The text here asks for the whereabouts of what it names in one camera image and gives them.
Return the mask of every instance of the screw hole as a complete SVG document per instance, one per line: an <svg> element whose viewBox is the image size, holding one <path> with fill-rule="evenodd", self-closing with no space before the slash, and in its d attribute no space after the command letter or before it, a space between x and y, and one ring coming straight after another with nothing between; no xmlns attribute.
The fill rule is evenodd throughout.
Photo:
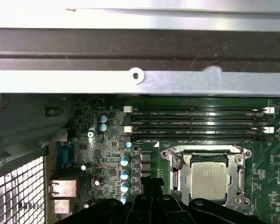
<svg viewBox="0 0 280 224"><path fill-rule="evenodd" d="M133 73L133 78L134 78L134 79L138 79L138 78L139 78L139 75L138 75L137 72Z"/></svg>

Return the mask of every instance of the screw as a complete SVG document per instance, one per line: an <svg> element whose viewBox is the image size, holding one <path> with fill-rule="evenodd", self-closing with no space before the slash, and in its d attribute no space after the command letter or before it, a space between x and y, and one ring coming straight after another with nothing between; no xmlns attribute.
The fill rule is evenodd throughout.
<svg viewBox="0 0 280 224"><path fill-rule="evenodd" d="M238 204L241 204L241 203L242 203L242 199L240 199L240 198L236 198L235 201L236 201Z"/></svg>
<svg viewBox="0 0 280 224"><path fill-rule="evenodd" d="M182 161L182 159L180 157L176 157L175 161L180 162L180 161Z"/></svg>
<svg viewBox="0 0 280 224"><path fill-rule="evenodd" d="M195 201L195 204L201 206L201 205L203 205L203 202L200 200L197 200L197 201Z"/></svg>
<svg viewBox="0 0 280 224"><path fill-rule="evenodd" d="M242 157L241 157L241 156L238 156L238 157L236 158L236 161L237 161L237 162L241 162L241 161L242 161Z"/></svg>
<svg viewBox="0 0 280 224"><path fill-rule="evenodd" d="M88 138L93 138L94 137L94 132L88 132L87 136L88 136Z"/></svg>
<svg viewBox="0 0 280 224"><path fill-rule="evenodd" d="M170 197L169 195L165 195L165 196L163 197L163 199L164 199L164 201L169 201L169 200L171 199L171 197Z"/></svg>

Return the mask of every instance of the black capacitor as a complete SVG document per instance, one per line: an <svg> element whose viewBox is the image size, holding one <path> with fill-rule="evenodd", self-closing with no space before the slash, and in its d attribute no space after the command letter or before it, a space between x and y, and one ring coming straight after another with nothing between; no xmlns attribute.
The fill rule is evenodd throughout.
<svg viewBox="0 0 280 224"><path fill-rule="evenodd" d="M104 179L102 176L98 176L94 182L95 186L99 186L104 183Z"/></svg>

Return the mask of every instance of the motherboard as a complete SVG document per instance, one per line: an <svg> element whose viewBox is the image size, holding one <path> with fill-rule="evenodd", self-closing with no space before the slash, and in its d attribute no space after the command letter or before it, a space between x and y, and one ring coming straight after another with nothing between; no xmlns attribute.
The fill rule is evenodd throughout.
<svg viewBox="0 0 280 224"><path fill-rule="evenodd" d="M83 183L76 211L164 180L185 204L205 198L280 223L280 98L78 98L66 162Z"/></svg>

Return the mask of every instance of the cpu socket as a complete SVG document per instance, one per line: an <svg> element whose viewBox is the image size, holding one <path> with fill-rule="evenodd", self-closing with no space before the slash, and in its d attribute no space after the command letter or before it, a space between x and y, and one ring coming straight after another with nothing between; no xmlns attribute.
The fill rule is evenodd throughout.
<svg viewBox="0 0 280 224"><path fill-rule="evenodd" d="M204 198L234 210L250 205L244 182L251 155L235 145L178 145L161 152L170 164L171 194L185 204Z"/></svg>

